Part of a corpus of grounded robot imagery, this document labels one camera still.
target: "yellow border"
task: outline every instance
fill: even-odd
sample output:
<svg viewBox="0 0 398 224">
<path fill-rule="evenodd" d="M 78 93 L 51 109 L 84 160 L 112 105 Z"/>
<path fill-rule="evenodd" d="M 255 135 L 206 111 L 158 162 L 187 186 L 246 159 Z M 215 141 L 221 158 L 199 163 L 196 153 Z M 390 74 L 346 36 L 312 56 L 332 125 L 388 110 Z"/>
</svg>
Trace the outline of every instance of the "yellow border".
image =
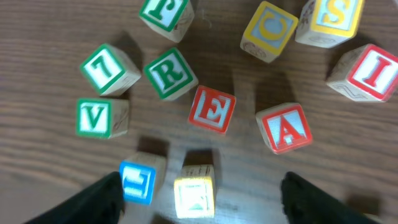
<svg viewBox="0 0 398 224">
<path fill-rule="evenodd" d="M 316 0 L 315 9 L 311 22 L 311 30 L 315 32 L 322 32 L 324 34 L 332 34 L 343 37 L 354 37 L 358 31 L 359 21 L 361 20 L 362 10 L 364 6 L 364 0 L 357 0 L 358 5 L 356 6 L 356 11 L 354 13 L 353 20 L 351 21 L 351 26 L 349 30 L 341 30 L 337 28 L 331 28 L 326 26 L 321 26 L 317 24 L 318 15 L 323 0 Z"/>
<path fill-rule="evenodd" d="M 177 203 L 180 201 L 180 194 L 179 194 L 178 187 L 181 185 L 186 185 L 186 183 L 189 182 L 189 180 L 202 180 L 204 182 L 204 184 L 211 187 L 211 191 L 213 193 L 211 194 L 211 198 L 209 198 L 208 200 L 211 200 L 213 203 L 210 203 L 209 209 L 207 210 L 206 213 L 203 213 L 203 216 L 204 217 L 214 216 L 216 202 L 215 202 L 215 196 L 214 196 L 215 191 L 213 188 L 213 181 L 212 181 L 211 177 L 180 177 L 180 178 L 175 179 L 175 181 L 174 181 L 174 200 L 175 200 L 176 213 L 184 214 L 184 212 L 180 212 L 181 211 L 180 203 Z"/>
<path fill-rule="evenodd" d="M 277 49 L 274 46 L 271 46 L 265 42 L 263 42 L 262 40 L 258 39 L 257 37 L 254 37 L 251 35 L 251 31 L 254 29 L 254 27 L 256 26 L 258 20 L 261 17 L 261 14 L 264 12 L 264 10 L 269 7 L 272 10 L 278 12 L 279 14 L 282 14 L 285 17 L 288 17 L 289 19 L 293 20 L 293 24 L 290 27 L 289 31 L 287 31 L 286 35 L 285 35 L 285 39 L 282 41 L 282 43 L 280 44 L 280 47 Z M 299 19 L 293 15 L 291 15 L 290 13 L 284 11 L 281 8 L 278 8 L 276 6 L 274 6 L 273 4 L 263 1 L 260 6 L 257 8 L 256 12 L 253 15 L 253 18 L 251 18 L 248 27 L 246 28 L 246 30 L 243 33 L 243 37 L 247 40 L 250 40 L 251 42 L 253 42 L 254 44 L 256 44 L 257 46 L 268 50 L 269 52 L 271 52 L 274 55 L 280 55 L 280 53 L 283 51 L 283 49 L 286 46 L 286 43 L 289 41 L 289 39 L 291 38 L 294 30 L 297 27 L 297 24 L 299 23 Z"/>
</svg>

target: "blue block face with yellow letter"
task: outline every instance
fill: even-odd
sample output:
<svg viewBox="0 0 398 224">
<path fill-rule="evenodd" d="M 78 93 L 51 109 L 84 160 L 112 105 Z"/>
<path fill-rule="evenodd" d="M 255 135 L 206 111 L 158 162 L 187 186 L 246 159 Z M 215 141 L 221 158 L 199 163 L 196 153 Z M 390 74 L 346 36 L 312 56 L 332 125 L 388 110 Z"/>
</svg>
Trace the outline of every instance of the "blue block face with yellow letter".
<svg viewBox="0 0 398 224">
<path fill-rule="evenodd" d="M 331 48 L 353 38 L 364 0 L 309 0 L 303 8 L 296 42 Z"/>
<path fill-rule="evenodd" d="M 290 13 L 264 1 L 244 31 L 241 48 L 270 63 L 282 53 L 298 21 Z"/>
<path fill-rule="evenodd" d="M 122 161 L 119 172 L 125 201 L 150 205 L 154 196 L 156 170 L 153 167 Z"/>
</svg>

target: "brown wood grain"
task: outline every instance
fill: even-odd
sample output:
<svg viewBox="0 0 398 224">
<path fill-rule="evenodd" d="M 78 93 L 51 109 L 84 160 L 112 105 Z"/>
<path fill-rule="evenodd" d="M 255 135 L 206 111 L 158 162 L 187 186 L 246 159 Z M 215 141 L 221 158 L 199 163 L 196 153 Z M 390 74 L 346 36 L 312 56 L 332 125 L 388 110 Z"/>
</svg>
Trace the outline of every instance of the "brown wood grain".
<svg viewBox="0 0 398 224">
<path fill-rule="evenodd" d="M 306 0 L 272 0 L 300 15 Z M 3 0 L 0 2 L 0 223 L 38 215 L 118 169 L 135 150 L 168 155 L 165 184 L 150 207 L 129 205 L 123 223 L 287 223 L 279 183 L 291 170 L 332 196 L 370 203 L 398 223 L 398 96 L 353 103 L 325 85 L 343 53 L 374 43 L 398 55 L 398 8 L 367 0 L 358 35 L 333 49 L 290 40 L 272 64 L 239 48 L 260 0 L 193 1 L 195 20 L 174 44 L 139 18 L 137 0 Z M 146 77 L 123 97 L 131 102 L 129 132 L 111 140 L 75 135 L 75 103 L 96 93 L 79 64 L 104 42 L 143 66 L 177 46 L 200 83 L 234 94 L 226 136 L 187 123 L 195 90 L 163 102 Z M 285 102 L 305 111 L 314 143 L 276 156 L 254 113 Z M 174 178 L 185 155 L 212 149 L 221 177 L 216 217 L 178 220 Z"/>
</svg>

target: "green border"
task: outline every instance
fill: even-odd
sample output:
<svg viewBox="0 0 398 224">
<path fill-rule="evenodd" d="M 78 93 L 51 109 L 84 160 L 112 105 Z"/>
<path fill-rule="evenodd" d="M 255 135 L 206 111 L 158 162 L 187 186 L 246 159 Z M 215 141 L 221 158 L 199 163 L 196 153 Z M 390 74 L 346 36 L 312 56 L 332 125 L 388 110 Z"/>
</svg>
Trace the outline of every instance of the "green border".
<svg viewBox="0 0 398 224">
<path fill-rule="evenodd" d="M 108 105 L 109 110 L 108 110 L 108 130 L 104 134 L 100 133 L 92 133 L 88 131 L 80 131 L 80 105 L 82 103 L 105 103 Z M 94 98 L 80 98 L 77 101 L 76 105 L 76 134 L 78 136 L 84 136 L 84 137 L 92 137 L 92 138 L 101 138 L 101 139 L 107 139 L 111 137 L 111 128 L 112 128 L 112 104 L 111 100 L 105 100 L 105 99 L 94 99 Z"/>
<path fill-rule="evenodd" d="M 94 81 L 94 79 L 91 77 L 91 75 L 85 70 L 84 66 L 87 65 L 87 63 L 93 59 L 96 55 L 99 54 L 100 51 L 102 51 L 103 49 L 107 50 L 108 53 L 110 54 L 110 56 L 112 56 L 112 58 L 114 59 L 114 61 L 116 62 L 116 64 L 121 68 L 121 71 L 119 72 L 119 74 L 117 74 L 113 79 L 111 79 L 104 87 L 102 88 L 98 88 L 98 85 L 96 84 L 96 82 Z M 115 54 L 113 54 L 111 47 L 109 44 L 102 44 L 100 47 L 98 47 L 81 65 L 80 65 L 80 72 L 88 79 L 88 81 L 91 83 L 91 85 L 94 87 L 95 91 L 98 94 L 102 94 L 104 93 L 111 85 L 113 85 L 117 80 L 120 79 L 120 77 L 122 77 L 125 72 L 126 69 L 123 66 L 123 63 L 118 59 L 117 56 L 115 56 Z"/>
<path fill-rule="evenodd" d="M 157 64 L 158 62 L 160 62 L 161 60 L 163 60 L 164 58 L 166 58 L 167 56 L 169 56 L 171 54 L 175 55 L 175 57 L 177 58 L 178 62 L 180 62 L 181 67 L 184 69 L 184 71 L 188 75 L 188 79 L 186 81 L 180 83 L 176 87 L 174 87 L 173 90 L 170 90 L 166 94 L 163 94 L 162 91 L 160 90 L 159 86 L 157 85 L 157 82 L 152 77 L 152 74 L 149 71 L 149 68 L 151 68 L 153 65 Z M 180 51 L 176 47 L 171 48 L 170 50 L 166 51 L 166 53 L 162 54 L 159 58 L 157 58 L 156 60 L 154 60 L 150 64 L 146 65 L 144 67 L 144 73 L 145 73 L 146 77 L 149 79 L 149 81 L 152 83 L 152 85 L 154 86 L 156 92 L 159 94 L 160 99 L 162 99 L 162 100 L 165 99 L 166 97 L 170 96 L 171 94 L 175 93 L 176 91 L 179 91 L 182 87 L 186 86 L 188 83 L 192 82 L 192 80 L 193 80 L 193 75 L 191 73 L 191 70 L 188 69 L 188 66 L 187 66 L 187 64 L 185 62 L 185 59 L 182 58 L 182 54 L 180 53 Z"/>
<path fill-rule="evenodd" d="M 173 30 L 173 28 L 175 27 L 175 25 L 177 24 L 178 20 L 181 17 L 182 12 L 184 11 L 184 9 L 186 8 L 189 0 L 182 0 L 182 4 L 180 6 L 180 9 L 177 11 L 177 13 L 174 15 L 174 18 L 172 20 L 172 22 L 170 23 L 170 25 L 168 27 L 166 27 L 165 25 L 159 23 L 157 20 L 149 17 L 147 14 L 144 14 L 144 10 L 147 7 L 147 5 L 149 4 L 150 1 L 156 1 L 156 0 L 146 0 L 144 2 L 144 5 L 142 6 L 141 10 L 139 11 L 139 16 L 144 18 L 145 20 L 157 25 L 159 28 L 166 30 L 167 32 L 171 32 Z"/>
</svg>

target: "block top face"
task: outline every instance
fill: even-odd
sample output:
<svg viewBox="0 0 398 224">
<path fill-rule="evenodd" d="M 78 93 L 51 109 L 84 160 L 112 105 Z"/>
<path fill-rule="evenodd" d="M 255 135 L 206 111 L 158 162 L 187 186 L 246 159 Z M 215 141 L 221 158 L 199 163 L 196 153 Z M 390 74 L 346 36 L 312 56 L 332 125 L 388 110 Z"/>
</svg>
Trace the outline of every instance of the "block top face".
<svg viewBox="0 0 398 224">
<path fill-rule="evenodd" d="M 111 46 L 103 44 L 80 65 L 80 71 L 97 93 L 102 94 L 123 76 L 126 69 L 112 53 Z"/>
<path fill-rule="evenodd" d="M 314 0 L 311 22 L 314 31 L 354 37 L 358 30 L 364 0 Z"/>
<path fill-rule="evenodd" d="M 76 133 L 79 136 L 109 138 L 112 106 L 110 100 L 82 98 L 77 102 Z"/>
<path fill-rule="evenodd" d="M 171 32 L 189 0 L 146 0 L 139 15 L 146 21 Z"/>
<path fill-rule="evenodd" d="M 174 47 L 144 68 L 161 99 L 165 99 L 193 81 L 194 74 Z"/>
<path fill-rule="evenodd" d="M 262 117 L 262 124 L 276 154 L 287 152 L 312 142 L 312 134 L 302 107 L 292 104 Z"/>
<path fill-rule="evenodd" d="M 152 167 L 122 161 L 119 172 L 124 199 L 128 202 L 150 205 L 154 194 L 156 170 Z"/>
<path fill-rule="evenodd" d="M 193 100 L 189 122 L 225 134 L 236 98 L 205 86 L 199 86 Z"/>
<path fill-rule="evenodd" d="M 259 47 L 279 55 L 298 22 L 299 19 L 295 16 L 264 1 L 257 8 L 243 36 Z"/>
<path fill-rule="evenodd" d="M 209 177 L 177 179 L 174 182 L 174 194 L 179 218 L 214 216 L 214 191 Z"/>
<path fill-rule="evenodd" d="M 369 44 L 347 80 L 378 100 L 386 101 L 398 84 L 398 57 Z"/>
</svg>

